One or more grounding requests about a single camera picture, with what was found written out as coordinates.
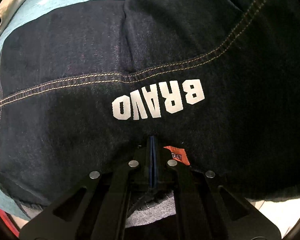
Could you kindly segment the dark denim jeans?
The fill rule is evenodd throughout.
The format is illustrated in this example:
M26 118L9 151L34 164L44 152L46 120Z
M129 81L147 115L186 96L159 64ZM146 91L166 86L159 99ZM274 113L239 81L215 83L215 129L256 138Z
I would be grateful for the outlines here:
M245 198L300 198L300 0L91 0L0 52L0 189L35 210L154 136Z

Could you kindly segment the red cloth item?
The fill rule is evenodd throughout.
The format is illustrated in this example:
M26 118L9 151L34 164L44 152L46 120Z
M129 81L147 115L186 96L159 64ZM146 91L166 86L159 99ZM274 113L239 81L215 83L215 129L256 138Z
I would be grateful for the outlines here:
M15 224L12 222L8 214L0 209L0 218L5 223L5 225L10 229L10 231L16 236L19 237L19 230L16 228Z

